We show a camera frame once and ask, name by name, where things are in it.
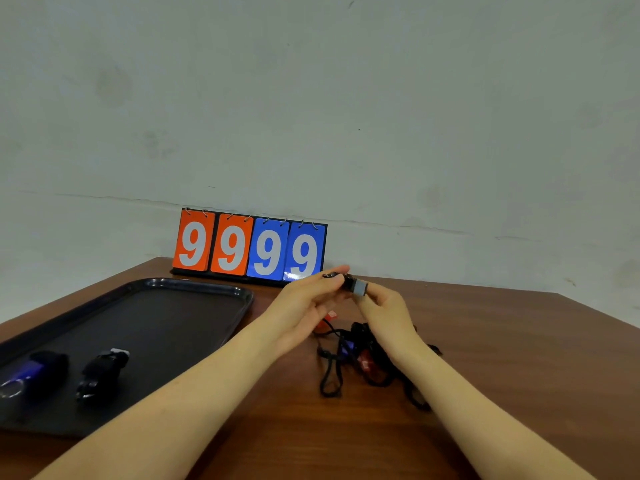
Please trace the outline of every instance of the brown table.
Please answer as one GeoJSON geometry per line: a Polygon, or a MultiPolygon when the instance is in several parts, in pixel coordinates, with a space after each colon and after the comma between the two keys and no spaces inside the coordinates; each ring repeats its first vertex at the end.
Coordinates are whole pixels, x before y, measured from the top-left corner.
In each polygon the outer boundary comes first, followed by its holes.
{"type": "MultiPolygon", "coordinates": [[[[117,286],[171,276],[169,258],[128,271],[0,324],[0,341],[117,286]]],[[[404,295],[418,331],[494,402],[599,479],[640,477],[640,330],[558,294],[375,279],[404,295]]],[[[248,286],[255,303],[278,289],[248,286]]],[[[359,315],[337,309],[339,324],[359,315]]],[[[373,388],[344,371],[324,399],[316,340],[276,362],[229,418],[190,478],[260,480],[477,478],[433,413],[399,384],[373,388]]],[[[73,440],[0,433],[0,478],[27,479],[73,440]]]]}

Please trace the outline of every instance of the plastic tray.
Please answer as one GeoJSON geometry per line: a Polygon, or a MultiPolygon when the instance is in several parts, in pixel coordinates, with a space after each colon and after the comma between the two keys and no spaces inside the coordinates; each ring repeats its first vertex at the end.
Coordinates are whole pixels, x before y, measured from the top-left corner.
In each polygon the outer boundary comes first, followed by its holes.
{"type": "Polygon", "coordinates": [[[127,283],[0,344],[0,383],[28,355],[69,355],[69,375],[40,401],[0,399],[0,428],[82,437],[219,349],[253,302],[249,290],[171,278],[127,283]],[[118,394],[103,406],[76,402],[85,364],[112,347],[131,357],[118,394]]]}

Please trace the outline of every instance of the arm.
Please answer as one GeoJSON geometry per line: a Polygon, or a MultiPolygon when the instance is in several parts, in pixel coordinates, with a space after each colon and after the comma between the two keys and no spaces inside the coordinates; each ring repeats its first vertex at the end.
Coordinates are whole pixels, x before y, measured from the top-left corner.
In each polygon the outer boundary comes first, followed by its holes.
{"type": "Polygon", "coordinates": [[[354,299],[376,339],[418,387],[484,480],[593,480],[432,352],[413,328],[399,293],[374,283],[367,293],[354,299]]]}
{"type": "Polygon", "coordinates": [[[87,436],[36,478],[185,478],[264,371],[345,298],[338,291],[343,281],[341,274],[318,274],[288,284],[217,352],[87,436]]]}

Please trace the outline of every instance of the hand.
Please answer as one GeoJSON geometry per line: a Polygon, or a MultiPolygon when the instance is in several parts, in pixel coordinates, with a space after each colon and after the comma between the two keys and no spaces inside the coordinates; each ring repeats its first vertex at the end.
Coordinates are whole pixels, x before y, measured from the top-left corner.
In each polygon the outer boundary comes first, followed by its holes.
{"type": "Polygon", "coordinates": [[[416,339],[421,341],[404,299],[397,291],[369,283],[367,295],[354,296],[353,300],[369,323],[378,343],[392,360],[416,339]]]}
{"type": "Polygon", "coordinates": [[[274,340],[276,356],[299,345],[336,303],[350,295],[340,290],[344,282],[342,273],[348,272],[349,266],[338,266],[291,282],[283,288],[265,313],[255,321],[264,327],[266,336],[274,340]],[[332,271],[340,274],[323,278],[323,274],[332,271]]]}

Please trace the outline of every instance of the tangled cords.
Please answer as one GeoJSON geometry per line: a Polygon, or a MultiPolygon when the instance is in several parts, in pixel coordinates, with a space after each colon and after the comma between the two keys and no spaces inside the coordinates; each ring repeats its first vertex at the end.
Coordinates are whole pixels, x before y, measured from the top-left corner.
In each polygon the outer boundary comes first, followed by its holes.
{"type": "MultiPolygon", "coordinates": [[[[409,402],[421,411],[431,410],[431,407],[427,402],[420,403],[416,400],[414,396],[416,387],[413,385],[411,380],[400,372],[400,370],[398,370],[398,368],[391,362],[387,353],[373,336],[368,324],[354,322],[352,323],[350,330],[345,330],[343,328],[334,328],[326,319],[323,319],[323,321],[329,326],[330,330],[324,333],[314,332],[314,335],[316,337],[336,335],[338,336],[338,347],[337,352],[333,354],[329,350],[322,348],[318,341],[317,354],[329,361],[324,377],[320,381],[320,394],[322,394],[322,396],[340,396],[342,385],[344,384],[341,366],[345,363],[350,363],[357,371],[359,371],[359,373],[361,373],[366,383],[373,387],[388,387],[395,379],[400,379],[404,385],[404,395],[409,399],[409,402]],[[386,377],[384,379],[376,381],[363,369],[359,358],[367,351],[371,356],[372,362],[380,368],[381,371],[386,373],[386,377]],[[334,390],[327,391],[326,383],[329,380],[334,364],[335,375],[338,379],[338,386],[334,390]]],[[[431,350],[436,352],[437,355],[442,355],[440,349],[435,345],[427,345],[431,350]]]]}

